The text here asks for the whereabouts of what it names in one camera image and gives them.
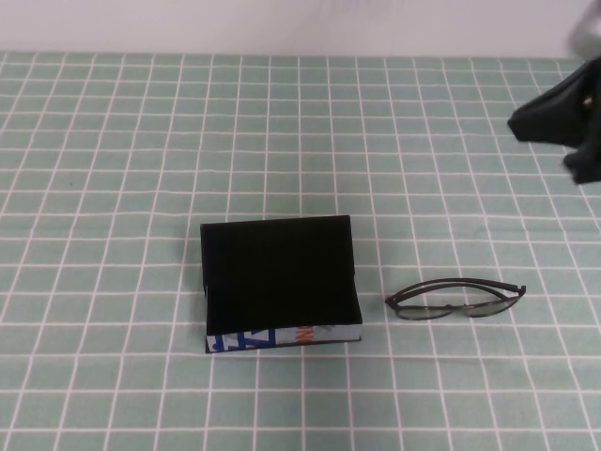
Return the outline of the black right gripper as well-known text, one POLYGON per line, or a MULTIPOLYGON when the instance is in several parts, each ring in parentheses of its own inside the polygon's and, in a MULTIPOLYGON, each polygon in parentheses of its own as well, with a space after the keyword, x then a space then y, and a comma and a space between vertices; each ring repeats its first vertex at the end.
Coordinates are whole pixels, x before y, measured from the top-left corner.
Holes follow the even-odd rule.
MULTIPOLYGON (((590 134, 600 101, 600 60, 587 61, 554 87, 518 107, 507 125, 519 142, 579 148, 590 134)), ((600 149, 581 148, 562 165, 575 184, 599 182, 600 149)))

